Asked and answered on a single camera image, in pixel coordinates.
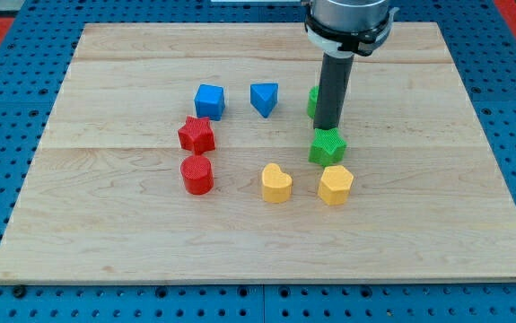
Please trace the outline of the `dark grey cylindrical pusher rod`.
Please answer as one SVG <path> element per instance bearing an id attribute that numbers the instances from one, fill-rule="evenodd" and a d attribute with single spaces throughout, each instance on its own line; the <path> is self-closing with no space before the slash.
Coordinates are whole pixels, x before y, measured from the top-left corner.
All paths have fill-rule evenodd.
<path id="1" fill-rule="evenodd" d="M 314 128 L 329 130 L 339 126 L 353 62 L 353 57 L 323 56 Z"/>

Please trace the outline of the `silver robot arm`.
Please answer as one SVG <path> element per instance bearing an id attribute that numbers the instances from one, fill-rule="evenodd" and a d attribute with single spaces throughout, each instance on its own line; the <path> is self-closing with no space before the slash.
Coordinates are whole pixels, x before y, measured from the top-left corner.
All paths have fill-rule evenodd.
<path id="1" fill-rule="evenodd" d="M 354 58 L 368 57 L 388 38 L 398 12 L 389 0 L 311 0 L 304 27 L 323 51 L 313 126 L 338 127 Z"/>

